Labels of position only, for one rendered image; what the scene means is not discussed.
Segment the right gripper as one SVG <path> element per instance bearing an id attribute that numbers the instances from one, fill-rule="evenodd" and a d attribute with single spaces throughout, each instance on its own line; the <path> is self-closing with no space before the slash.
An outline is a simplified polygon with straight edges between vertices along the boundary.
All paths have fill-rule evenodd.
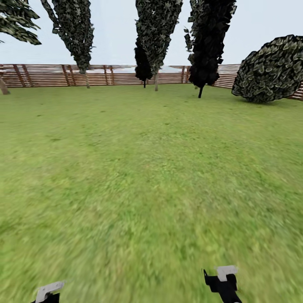
<path id="1" fill-rule="evenodd" d="M 206 284 L 210 285 L 212 292 L 219 292 L 221 297 L 225 290 L 232 290 L 234 292 L 237 291 L 236 279 L 233 274 L 226 275 L 227 281 L 221 282 L 217 276 L 208 276 L 206 271 L 204 271 L 204 273 Z"/>

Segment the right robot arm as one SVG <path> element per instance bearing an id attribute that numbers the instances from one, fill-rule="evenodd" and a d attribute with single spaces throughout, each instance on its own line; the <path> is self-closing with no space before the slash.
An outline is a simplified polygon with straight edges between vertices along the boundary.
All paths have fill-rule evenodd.
<path id="1" fill-rule="evenodd" d="M 238 272 L 238 267 L 235 265 L 218 266 L 217 272 L 217 276 L 208 276 L 204 271 L 205 282 L 210 285 L 211 291 L 219 292 L 224 303 L 242 303 L 235 293 L 237 287 L 234 273 Z"/>

